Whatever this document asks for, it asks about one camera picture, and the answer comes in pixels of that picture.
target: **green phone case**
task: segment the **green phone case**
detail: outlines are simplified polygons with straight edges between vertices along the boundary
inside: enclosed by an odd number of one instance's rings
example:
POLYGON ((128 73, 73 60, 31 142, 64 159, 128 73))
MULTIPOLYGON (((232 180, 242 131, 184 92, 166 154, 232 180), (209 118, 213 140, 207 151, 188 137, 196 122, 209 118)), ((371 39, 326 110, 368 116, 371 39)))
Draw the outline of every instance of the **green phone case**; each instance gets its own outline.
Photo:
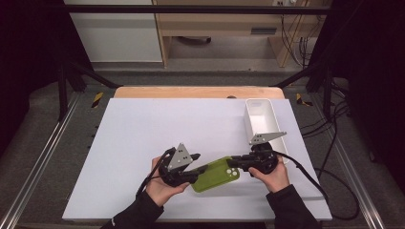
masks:
POLYGON ((229 168, 226 163, 226 161, 231 158, 230 156, 225 156, 208 163, 205 172, 199 175, 199 178, 194 184, 191 184, 194 191, 201 193, 238 179, 240 176, 239 170, 237 168, 229 168))

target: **white table surface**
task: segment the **white table surface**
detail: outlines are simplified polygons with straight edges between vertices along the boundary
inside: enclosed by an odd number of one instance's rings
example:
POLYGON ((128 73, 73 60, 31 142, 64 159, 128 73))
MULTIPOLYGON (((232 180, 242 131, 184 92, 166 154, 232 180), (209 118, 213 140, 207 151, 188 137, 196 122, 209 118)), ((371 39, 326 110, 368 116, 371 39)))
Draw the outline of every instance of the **white table surface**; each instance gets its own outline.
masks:
MULTIPOLYGON (((295 116, 286 99, 271 99, 290 156, 317 180, 295 116)), ((223 156, 249 152, 244 124, 245 99, 112 98, 65 209, 75 221, 110 219, 135 199, 151 170, 152 158, 184 143, 201 154, 186 170, 223 156)), ((287 163, 289 180, 316 219, 331 219, 320 192, 287 163)), ((165 204, 159 221, 258 221, 274 219, 265 185, 241 170, 241 177, 195 193, 188 187, 165 204)))

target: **white container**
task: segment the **white container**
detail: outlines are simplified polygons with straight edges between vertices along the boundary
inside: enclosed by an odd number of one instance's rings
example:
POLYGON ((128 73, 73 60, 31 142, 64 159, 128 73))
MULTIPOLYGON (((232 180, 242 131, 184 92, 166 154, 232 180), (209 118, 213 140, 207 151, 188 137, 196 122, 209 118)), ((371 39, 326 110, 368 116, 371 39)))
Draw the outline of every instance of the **white container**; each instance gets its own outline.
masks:
MULTIPOLYGON (((276 115, 273 111, 271 101, 265 98, 250 98, 245 106, 245 128, 247 142, 256 134, 282 132, 280 130, 276 115)), ((283 137, 278 137, 269 142, 274 151, 288 155, 283 137)))

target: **white cabinet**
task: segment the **white cabinet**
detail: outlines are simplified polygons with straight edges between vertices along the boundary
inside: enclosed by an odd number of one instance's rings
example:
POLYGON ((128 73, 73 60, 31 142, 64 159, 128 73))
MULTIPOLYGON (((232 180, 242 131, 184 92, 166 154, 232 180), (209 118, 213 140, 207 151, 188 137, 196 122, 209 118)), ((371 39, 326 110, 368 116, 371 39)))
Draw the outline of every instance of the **white cabinet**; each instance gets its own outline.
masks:
MULTIPOLYGON (((150 0, 65 0, 82 5, 152 5, 150 0)), ((71 13, 77 32, 95 62, 162 62, 152 13, 71 13)))

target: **aluminum rail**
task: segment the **aluminum rail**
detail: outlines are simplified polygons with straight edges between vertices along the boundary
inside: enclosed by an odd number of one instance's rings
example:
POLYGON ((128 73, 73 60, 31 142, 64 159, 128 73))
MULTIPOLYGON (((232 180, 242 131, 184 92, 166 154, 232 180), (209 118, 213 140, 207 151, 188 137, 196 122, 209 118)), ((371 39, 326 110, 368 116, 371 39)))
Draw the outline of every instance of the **aluminum rail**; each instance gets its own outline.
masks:
MULTIPOLYGON (((314 102, 314 106, 316 107, 318 113, 323 116, 323 111, 321 109, 322 107, 322 102, 320 99, 319 94, 310 94, 310 97, 312 101, 314 102)), ((334 128, 331 127, 328 129, 328 134, 330 137, 330 140, 333 139, 334 135, 334 128)), ((369 224, 369 227, 372 229, 384 229, 384 223, 381 219, 381 216, 379 216, 372 199, 369 196, 369 193, 367 192, 366 187, 364 186, 363 182, 361 181, 361 178, 359 174, 356 172, 354 169, 354 166, 352 165, 348 154, 345 151, 345 148, 343 147, 342 142, 340 141, 339 137, 336 137, 335 140, 335 150, 336 150, 336 155, 338 158, 338 161, 340 163, 340 166, 342 167, 343 172, 345 173, 346 179, 348 180, 349 185, 352 187, 353 192, 357 196, 359 202, 360 202, 360 209, 364 215, 364 219, 367 221, 369 224)))
POLYGON ((190 5, 45 5, 44 10, 86 13, 219 13, 329 15, 342 9, 329 7, 255 7, 190 5))
POLYGON ((77 107, 77 103, 80 97, 80 94, 74 93, 74 96, 72 97, 69 104, 69 111, 65 115, 65 118, 57 122, 56 126, 54 127, 53 133, 51 134, 48 142, 42 150, 42 153, 39 156, 38 160, 35 162, 35 165, 33 166, 23 187, 21 188, 20 192, 9 208, 7 214, 4 215, 4 217, 0 221, 0 229, 12 229, 16 226, 28 201, 30 200, 33 190, 35 189, 39 179, 41 178, 47 167, 49 160, 51 159, 51 156, 57 146, 57 143, 59 142, 59 139, 62 137, 66 126, 68 125, 73 113, 75 112, 75 108, 77 107))

